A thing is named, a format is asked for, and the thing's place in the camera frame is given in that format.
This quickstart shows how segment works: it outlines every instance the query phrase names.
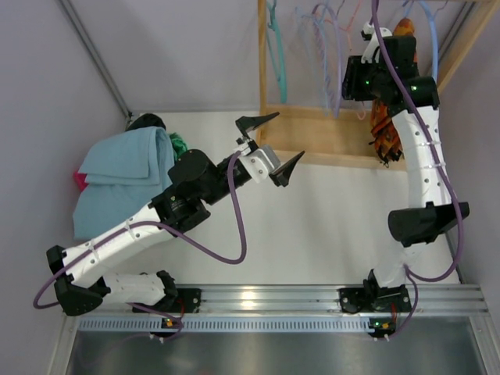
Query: cable tie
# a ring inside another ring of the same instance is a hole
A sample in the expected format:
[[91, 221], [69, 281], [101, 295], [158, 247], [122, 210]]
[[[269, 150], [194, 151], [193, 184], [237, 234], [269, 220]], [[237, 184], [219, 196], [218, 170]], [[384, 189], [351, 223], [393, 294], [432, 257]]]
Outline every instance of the cable tie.
[[136, 238], [134, 236], [134, 231], [132, 230], [132, 228], [130, 228], [130, 220], [129, 219], [125, 220], [125, 229], [127, 229], [127, 232], [132, 237], [132, 239], [135, 240]]
[[430, 145], [440, 145], [441, 141], [432, 141], [432, 142], [424, 142], [424, 143], [419, 143], [418, 146], [430, 146]]
[[422, 166], [422, 170], [433, 170], [434, 168], [439, 168], [440, 166], [446, 166], [445, 162], [440, 162], [438, 164], [430, 164], [429, 166]]
[[100, 261], [100, 258], [99, 258], [99, 255], [97, 253], [97, 250], [95, 249], [95, 241], [94, 241], [94, 238], [92, 238], [90, 241], [90, 246], [88, 247], [88, 249], [92, 252], [92, 254], [94, 254], [94, 257]]

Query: metal pole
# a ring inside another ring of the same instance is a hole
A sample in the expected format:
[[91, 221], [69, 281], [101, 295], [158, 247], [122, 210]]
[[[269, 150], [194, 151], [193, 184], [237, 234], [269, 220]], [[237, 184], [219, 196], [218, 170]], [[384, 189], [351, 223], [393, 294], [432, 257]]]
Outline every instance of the metal pole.
[[84, 24], [82, 23], [80, 17], [78, 16], [77, 11], [75, 10], [73, 4], [71, 3], [71, 0], [56, 0], [56, 1], [61, 6], [61, 10], [64, 12], [68, 20], [71, 22], [71, 25], [73, 26], [73, 29], [77, 33], [78, 38], [80, 39], [85, 49], [87, 50], [88, 55], [90, 56], [92, 62], [97, 68], [97, 71], [101, 76], [102, 80], [108, 87], [109, 92], [115, 99], [116, 104], [120, 107], [121, 112], [126, 118], [130, 117], [130, 110], [125, 100], [123, 99], [123, 96], [120, 94], [120, 90], [118, 90], [118, 87], [116, 86], [116, 83], [113, 77], [111, 76], [111, 73], [104, 64], [102, 57], [99, 55], [98, 50], [94, 45], [94, 42], [91, 40], [87, 30], [85, 29]]

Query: blue towel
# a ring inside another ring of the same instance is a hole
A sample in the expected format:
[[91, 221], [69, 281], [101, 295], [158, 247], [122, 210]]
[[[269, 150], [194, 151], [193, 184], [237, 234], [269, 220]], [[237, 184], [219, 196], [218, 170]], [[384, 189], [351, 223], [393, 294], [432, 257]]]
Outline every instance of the blue towel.
[[133, 216], [172, 184], [172, 143], [166, 131], [147, 127], [92, 146], [80, 173], [89, 185], [73, 213], [75, 239], [95, 238]]

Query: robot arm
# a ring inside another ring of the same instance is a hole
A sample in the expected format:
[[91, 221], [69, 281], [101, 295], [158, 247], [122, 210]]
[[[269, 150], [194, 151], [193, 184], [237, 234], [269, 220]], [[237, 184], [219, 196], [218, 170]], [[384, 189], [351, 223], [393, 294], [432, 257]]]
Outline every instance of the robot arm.
[[[424, 243], [434, 242], [438, 235], [456, 225], [457, 217], [451, 204], [439, 167], [445, 166], [439, 138], [439, 97], [432, 77], [421, 77], [413, 60], [416, 39], [413, 36], [391, 36], [381, 28], [389, 57], [418, 108], [431, 139], [424, 135], [414, 113], [409, 111], [398, 85], [384, 59], [380, 57], [380, 44], [374, 26], [367, 23], [362, 31], [370, 41], [361, 56], [350, 56], [343, 83], [342, 96], [347, 100], [371, 101], [379, 98], [400, 137], [409, 178], [409, 207], [389, 213], [388, 225], [392, 237], [404, 248], [370, 271], [362, 288], [341, 291], [341, 307], [347, 313], [361, 311], [409, 312], [408, 291], [405, 288], [404, 264], [411, 264], [424, 249]], [[440, 163], [434, 161], [434, 146]], [[459, 203], [462, 218], [469, 215], [467, 202]]]
[[[186, 152], [169, 170], [172, 185], [132, 217], [82, 245], [49, 249], [47, 259], [51, 271], [56, 274], [67, 268], [55, 282], [55, 293], [64, 312], [70, 316], [81, 315], [103, 303], [171, 303], [177, 290], [167, 272], [117, 275], [111, 269], [146, 248], [182, 236], [208, 219], [210, 212], [204, 203], [213, 205], [230, 192], [227, 171], [231, 159], [237, 158], [232, 169], [235, 188], [250, 180], [259, 183], [267, 177], [277, 186], [287, 186], [304, 152], [282, 166], [270, 146], [259, 147], [248, 136], [249, 131], [278, 114], [240, 118], [236, 124], [242, 136], [232, 156], [215, 165], [200, 150]], [[171, 230], [162, 230], [155, 223]], [[82, 256], [82, 260], [73, 265]]]
[[[398, 131], [409, 174], [409, 208], [390, 213], [389, 229], [396, 241], [409, 247], [435, 241], [439, 234], [455, 226], [455, 211], [451, 197], [438, 172], [445, 166], [439, 138], [439, 97], [432, 77], [420, 77], [413, 56], [416, 39], [413, 36], [391, 36], [381, 29], [391, 61], [407, 91], [415, 102], [432, 136], [424, 136], [413, 113], [410, 113], [402, 93], [394, 82], [385, 61], [380, 58], [379, 41], [373, 25], [366, 24], [362, 36], [370, 40], [361, 56], [350, 56], [343, 83], [344, 99], [369, 101], [379, 98], [386, 106]], [[441, 163], [436, 165], [431, 152], [436, 148]], [[469, 215], [469, 206], [461, 203], [462, 217]]]

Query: wooden frame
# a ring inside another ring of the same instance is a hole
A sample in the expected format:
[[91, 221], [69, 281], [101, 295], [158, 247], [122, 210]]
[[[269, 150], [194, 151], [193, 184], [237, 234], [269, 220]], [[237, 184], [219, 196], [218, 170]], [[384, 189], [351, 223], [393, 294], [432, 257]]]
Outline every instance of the wooden frame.
[[[338, 119], [325, 116], [321, 108], [267, 103], [266, 0], [257, 0], [259, 14], [260, 113], [280, 112], [271, 126], [257, 131], [257, 142], [268, 144], [283, 159], [305, 150], [304, 163], [360, 168], [385, 168], [378, 159], [370, 133], [370, 119], [361, 121], [353, 111], [341, 110]], [[461, 27], [439, 69], [437, 90], [441, 94], [474, 42], [500, 6], [500, 0], [473, 0], [473, 13]], [[392, 162], [391, 170], [405, 170], [405, 161]]]

